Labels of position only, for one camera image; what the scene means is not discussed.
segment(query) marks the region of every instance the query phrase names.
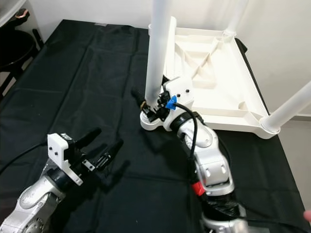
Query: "hand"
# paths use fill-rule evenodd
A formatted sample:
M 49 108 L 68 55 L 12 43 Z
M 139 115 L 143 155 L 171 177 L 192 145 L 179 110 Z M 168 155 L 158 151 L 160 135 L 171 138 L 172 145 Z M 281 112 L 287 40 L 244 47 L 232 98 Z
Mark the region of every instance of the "hand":
M 303 217 L 305 218 L 306 221 L 311 222 L 311 210 L 306 210 L 303 213 Z

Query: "blue clip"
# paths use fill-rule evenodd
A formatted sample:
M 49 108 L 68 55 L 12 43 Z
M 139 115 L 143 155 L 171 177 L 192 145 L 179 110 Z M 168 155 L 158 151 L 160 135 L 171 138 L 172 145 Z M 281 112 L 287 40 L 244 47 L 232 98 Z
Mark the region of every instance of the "blue clip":
M 166 104 L 166 108 L 168 109 L 172 109 L 172 110 L 175 110 L 176 109 L 176 106 L 175 106 L 175 103 L 177 102 L 177 97 L 176 96 L 173 96 Z

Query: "black cloth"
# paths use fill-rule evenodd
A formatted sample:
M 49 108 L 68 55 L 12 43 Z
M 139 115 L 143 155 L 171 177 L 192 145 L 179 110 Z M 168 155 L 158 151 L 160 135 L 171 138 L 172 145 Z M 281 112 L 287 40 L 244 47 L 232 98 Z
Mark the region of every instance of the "black cloth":
M 200 232 L 200 205 L 186 179 L 180 142 L 161 128 L 144 131 L 130 94 L 134 86 L 144 92 L 148 41 L 145 29 L 63 20 L 1 103 L 1 167 L 47 133 L 79 138 L 101 127 L 86 152 L 118 136 L 124 140 L 107 178 L 90 176 L 59 204 L 51 220 L 55 232 Z M 279 138 L 217 133 L 231 154 L 239 201 L 307 228 Z M 47 148 L 35 149 L 0 176 L 0 221 L 38 179 L 46 160 Z M 295 232 L 257 226 L 271 233 Z

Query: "black chair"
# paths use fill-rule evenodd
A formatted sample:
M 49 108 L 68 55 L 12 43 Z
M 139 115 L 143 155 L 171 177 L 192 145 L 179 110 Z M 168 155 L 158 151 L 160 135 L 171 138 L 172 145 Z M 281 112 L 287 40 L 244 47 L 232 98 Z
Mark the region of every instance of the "black chair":
M 34 38 L 26 32 L 15 29 L 16 26 L 26 22 L 28 17 L 28 10 L 21 9 L 0 28 L 0 72 L 9 72 L 0 86 L 0 101 L 13 77 L 16 81 L 20 78 L 23 64 L 38 54 Z

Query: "white bracket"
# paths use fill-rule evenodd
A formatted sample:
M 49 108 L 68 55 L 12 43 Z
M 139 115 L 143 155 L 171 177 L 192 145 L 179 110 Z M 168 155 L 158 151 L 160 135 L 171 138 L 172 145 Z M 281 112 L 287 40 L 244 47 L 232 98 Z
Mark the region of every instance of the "white bracket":
M 59 134 L 48 134 L 48 155 L 56 165 L 62 169 L 77 185 L 81 185 L 83 181 L 80 177 L 70 169 L 68 160 L 64 160 L 64 150 L 68 149 L 68 143 Z

